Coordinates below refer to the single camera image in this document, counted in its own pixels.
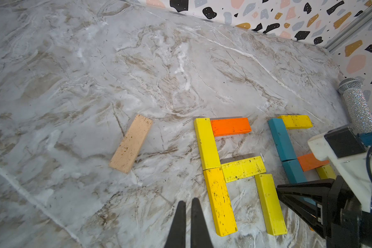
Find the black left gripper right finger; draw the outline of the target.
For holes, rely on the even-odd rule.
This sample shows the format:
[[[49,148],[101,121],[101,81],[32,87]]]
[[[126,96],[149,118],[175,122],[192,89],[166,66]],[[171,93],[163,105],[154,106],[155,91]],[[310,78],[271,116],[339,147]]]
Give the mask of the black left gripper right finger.
[[[191,248],[213,248],[204,213],[196,197],[191,208]]]

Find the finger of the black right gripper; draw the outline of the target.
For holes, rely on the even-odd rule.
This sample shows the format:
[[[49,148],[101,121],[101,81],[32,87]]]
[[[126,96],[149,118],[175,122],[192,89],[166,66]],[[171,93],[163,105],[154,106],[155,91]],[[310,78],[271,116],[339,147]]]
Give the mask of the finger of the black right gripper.
[[[328,196],[334,179],[277,186],[279,200],[296,213],[321,238],[329,231]]]

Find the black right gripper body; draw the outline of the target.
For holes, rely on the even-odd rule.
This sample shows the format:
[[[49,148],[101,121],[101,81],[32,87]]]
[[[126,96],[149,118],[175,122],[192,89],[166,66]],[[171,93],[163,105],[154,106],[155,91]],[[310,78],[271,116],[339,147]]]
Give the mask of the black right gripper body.
[[[370,211],[362,205],[343,179],[318,181],[316,231],[328,248],[372,248],[372,198]]]

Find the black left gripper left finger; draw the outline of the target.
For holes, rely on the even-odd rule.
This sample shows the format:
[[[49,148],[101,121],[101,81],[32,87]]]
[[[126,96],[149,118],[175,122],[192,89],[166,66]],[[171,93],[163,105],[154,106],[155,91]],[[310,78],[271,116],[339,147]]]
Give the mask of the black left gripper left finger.
[[[177,205],[175,216],[164,248],[186,247],[186,203],[180,201]]]

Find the teal block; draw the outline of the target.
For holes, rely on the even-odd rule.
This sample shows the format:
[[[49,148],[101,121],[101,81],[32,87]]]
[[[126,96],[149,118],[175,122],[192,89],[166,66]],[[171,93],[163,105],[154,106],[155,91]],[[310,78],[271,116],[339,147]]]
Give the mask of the teal block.
[[[282,162],[283,168],[290,184],[307,182],[304,172],[297,159]]]
[[[273,118],[268,121],[269,128],[278,151],[279,158],[282,162],[295,160],[297,155],[292,146],[290,137],[282,119]]]

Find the yellow-green block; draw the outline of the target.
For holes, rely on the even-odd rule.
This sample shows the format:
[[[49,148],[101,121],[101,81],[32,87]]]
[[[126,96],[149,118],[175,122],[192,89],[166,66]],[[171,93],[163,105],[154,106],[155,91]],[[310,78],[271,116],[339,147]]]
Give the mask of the yellow-green block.
[[[316,172],[321,180],[336,179],[337,177],[333,168],[329,164],[316,168]]]

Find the orange block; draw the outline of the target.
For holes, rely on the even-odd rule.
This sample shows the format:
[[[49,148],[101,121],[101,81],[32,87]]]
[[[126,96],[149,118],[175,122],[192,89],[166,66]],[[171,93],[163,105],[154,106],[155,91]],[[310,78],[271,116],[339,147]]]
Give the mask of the orange block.
[[[211,120],[214,137],[247,134],[252,131],[247,118]]]
[[[330,164],[329,160],[316,159],[312,153],[298,157],[298,161],[304,172]]]

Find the yellow block lowest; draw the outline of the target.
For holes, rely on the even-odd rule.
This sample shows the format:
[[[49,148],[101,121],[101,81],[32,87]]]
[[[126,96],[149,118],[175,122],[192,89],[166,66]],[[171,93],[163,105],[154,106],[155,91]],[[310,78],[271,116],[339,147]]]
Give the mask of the yellow block lowest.
[[[203,170],[220,167],[220,158],[210,119],[195,119],[194,128]]]

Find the yellow block scuffed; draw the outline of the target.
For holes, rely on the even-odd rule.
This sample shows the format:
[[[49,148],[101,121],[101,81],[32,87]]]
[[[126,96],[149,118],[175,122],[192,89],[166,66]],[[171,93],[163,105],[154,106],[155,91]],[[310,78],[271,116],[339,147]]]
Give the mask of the yellow block scuffed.
[[[313,127],[313,124],[307,115],[281,115],[278,119],[281,119],[284,122],[287,130],[309,129]]]

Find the natural wood block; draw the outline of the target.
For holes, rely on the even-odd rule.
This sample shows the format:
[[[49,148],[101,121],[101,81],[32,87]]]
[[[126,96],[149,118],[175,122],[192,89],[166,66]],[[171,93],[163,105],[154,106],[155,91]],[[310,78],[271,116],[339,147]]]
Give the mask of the natural wood block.
[[[151,119],[138,114],[112,157],[109,167],[128,174],[152,125],[153,121]]]

